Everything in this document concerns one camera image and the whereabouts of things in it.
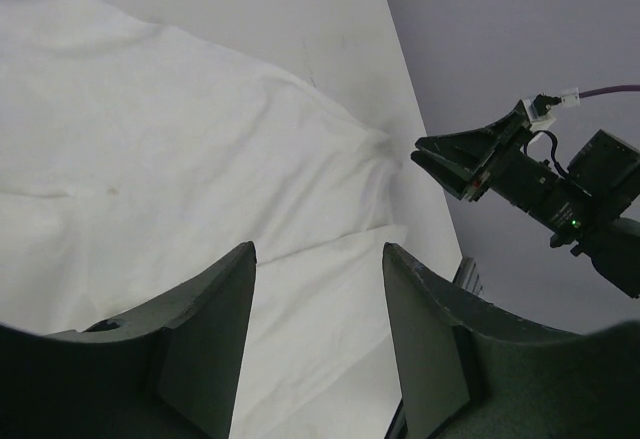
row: white cloth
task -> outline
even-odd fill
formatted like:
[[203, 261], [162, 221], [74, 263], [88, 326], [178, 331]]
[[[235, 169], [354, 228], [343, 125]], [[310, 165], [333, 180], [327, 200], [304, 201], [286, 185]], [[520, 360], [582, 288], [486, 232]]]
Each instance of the white cloth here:
[[235, 437], [388, 336], [387, 137], [276, 67], [97, 0], [0, 0], [0, 164], [16, 327], [83, 329], [256, 243]]

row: black cable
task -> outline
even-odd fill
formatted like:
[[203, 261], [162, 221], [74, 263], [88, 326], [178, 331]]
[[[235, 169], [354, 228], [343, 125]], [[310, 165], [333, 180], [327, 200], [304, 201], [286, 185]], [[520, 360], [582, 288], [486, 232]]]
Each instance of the black cable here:
[[602, 96], [604, 94], [613, 94], [615, 92], [640, 92], [638, 84], [623, 84], [621, 86], [602, 87], [600, 89], [592, 89], [579, 94], [580, 99], [588, 97]]
[[[567, 171], [565, 171], [563, 169], [563, 167], [560, 165], [560, 163], [558, 162], [558, 159], [556, 158], [556, 152], [558, 151], [558, 137], [551, 131], [547, 131], [547, 130], [541, 130], [541, 131], [536, 131], [533, 133], [533, 137], [531, 137], [531, 141], [538, 135], [540, 134], [544, 134], [545, 136], [547, 136], [549, 139], [551, 139], [551, 162], [553, 162], [553, 167], [556, 168], [556, 171], [558, 171], [558, 174], [562, 177], [564, 177], [565, 179], [567, 179], [569, 177], [569, 174], [567, 173]], [[522, 152], [525, 153], [525, 155], [529, 155], [528, 149], [529, 149], [529, 143], [531, 142], [527, 142], [523, 147], [522, 147]]]

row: purple cable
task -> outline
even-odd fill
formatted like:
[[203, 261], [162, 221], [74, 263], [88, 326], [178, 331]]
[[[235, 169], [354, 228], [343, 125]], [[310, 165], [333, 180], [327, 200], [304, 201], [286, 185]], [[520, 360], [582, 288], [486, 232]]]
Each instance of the purple cable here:
[[586, 99], [587, 97], [602, 96], [603, 94], [613, 94], [614, 92], [640, 92], [640, 85], [638, 84], [625, 84], [622, 86], [603, 87], [601, 89], [592, 89], [580, 93], [580, 99]]

